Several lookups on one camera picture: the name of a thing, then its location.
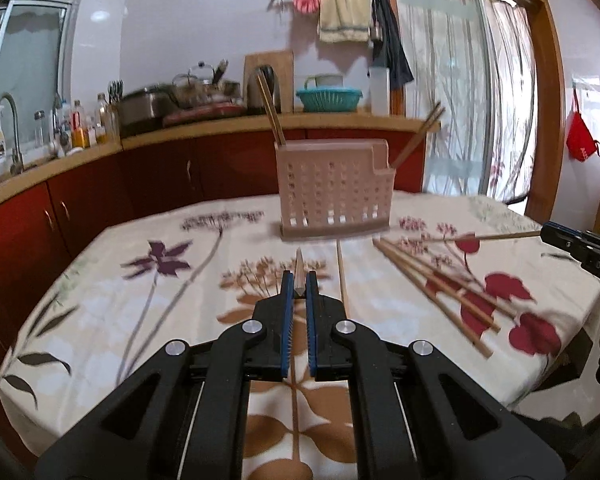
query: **red bag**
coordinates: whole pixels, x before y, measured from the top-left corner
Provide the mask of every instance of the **red bag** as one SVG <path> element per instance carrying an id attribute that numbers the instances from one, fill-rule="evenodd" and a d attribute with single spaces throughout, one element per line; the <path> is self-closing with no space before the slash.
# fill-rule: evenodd
<path id="1" fill-rule="evenodd" d="M 580 103 L 578 102 L 578 95 L 575 88 L 573 89 L 573 101 L 575 102 L 576 109 L 573 112 L 573 121 L 571 121 L 571 127 L 567 134 L 567 148 L 573 158 L 584 162 L 594 153 L 600 156 L 600 143 L 597 140 L 593 140 L 591 132 L 582 119 Z"/>

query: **kettle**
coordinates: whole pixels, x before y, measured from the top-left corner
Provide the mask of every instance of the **kettle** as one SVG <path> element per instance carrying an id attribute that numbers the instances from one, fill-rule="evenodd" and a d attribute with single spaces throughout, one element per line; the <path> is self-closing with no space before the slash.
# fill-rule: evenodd
<path id="1" fill-rule="evenodd" d="M 258 70 L 262 70 L 269 92 L 271 92 L 271 96 L 273 97 L 273 105 L 276 111 L 280 113 L 280 83 L 278 76 L 276 76 L 276 72 L 270 65 L 261 65 L 251 72 L 249 81 L 247 82 L 247 114 L 263 115 L 267 112 L 258 86 Z"/>

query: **tablecloth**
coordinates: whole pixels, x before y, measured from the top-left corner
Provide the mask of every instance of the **tablecloth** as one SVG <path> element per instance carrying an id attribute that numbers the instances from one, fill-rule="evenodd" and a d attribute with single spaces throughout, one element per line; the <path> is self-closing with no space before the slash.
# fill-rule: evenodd
<path id="1" fill-rule="evenodd" d="M 484 331 L 441 297 L 482 333 L 493 350 L 485 359 L 369 236 L 342 241 L 350 317 L 387 341 L 431 341 L 506 406 L 600 314 L 600 281 L 552 257 L 559 251 L 537 237 L 418 241 L 539 228 L 489 198 L 395 192 L 390 225 L 389 239 L 406 238 L 419 257 L 475 280 L 516 319 L 474 298 L 502 327 Z M 33 310 L 0 368 L 0 398 L 26 446 L 41 454 L 168 340 L 206 342 L 250 318 L 259 299 L 277 292 L 298 246 L 322 293 L 339 298 L 335 241 L 283 242 L 277 196 L 200 203 L 104 231 Z M 346 384 L 309 378 L 302 301 L 294 319 L 290 380 L 252 383 L 243 477 L 356 478 Z"/>

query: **silver screw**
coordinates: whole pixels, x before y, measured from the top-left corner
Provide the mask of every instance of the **silver screw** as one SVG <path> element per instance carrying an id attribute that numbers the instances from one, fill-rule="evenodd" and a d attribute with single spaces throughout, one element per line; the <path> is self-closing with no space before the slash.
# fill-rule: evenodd
<path id="1" fill-rule="evenodd" d="M 262 330 L 262 323 L 257 319 L 250 319 L 242 324 L 242 329 L 247 334 L 257 334 L 260 330 Z"/>
<path id="2" fill-rule="evenodd" d="M 164 351 L 169 355 L 180 355 L 182 354 L 187 347 L 184 343 L 178 339 L 174 339 L 173 341 L 169 341 L 167 346 L 164 347 Z"/>
<path id="3" fill-rule="evenodd" d="M 343 319 L 336 323 L 336 330 L 341 334 L 350 334 L 356 329 L 356 324 L 348 319 Z"/>
<path id="4" fill-rule="evenodd" d="M 433 353 L 433 345 L 429 341 L 419 339 L 413 344 L 413 351 L 418 355 L 431 355 Z"/>

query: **white wall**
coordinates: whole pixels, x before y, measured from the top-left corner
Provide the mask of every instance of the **white wall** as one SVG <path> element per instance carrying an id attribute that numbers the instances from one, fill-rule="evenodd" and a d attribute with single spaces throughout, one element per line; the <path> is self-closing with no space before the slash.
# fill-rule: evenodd
<path id="1" fill-rule="evenodd" d="M 571 78 L 600 77 L 600 11 L 590 0 L 549 0 L 549 4 L 560 41 L 568 111 Z M 577 229 L 591 228 L 600 200 L 600 159 L 593 156 L 578 162 L 568 157 L 566 149 L 562 156 L 552 220 Z"/>
<path id="2" fill-rule="evenodd" d="M 99 92 L 120 79 L 125 0 L 80 0 L 71 51 L 71 99 L 93 114 Z"/>
<path id="3" fill-rule="evenodd" d="M 244 55 L 291 48 L 296 88 L 308 75 L 342 72 L 368 91 L 365 44 L 317 42 L 317 17 L 270 0 L 126 0 L 120 73 L 125 89 L 170 82 L 199 60 L 229 60 L 226 77 L 242 83 Z"/>

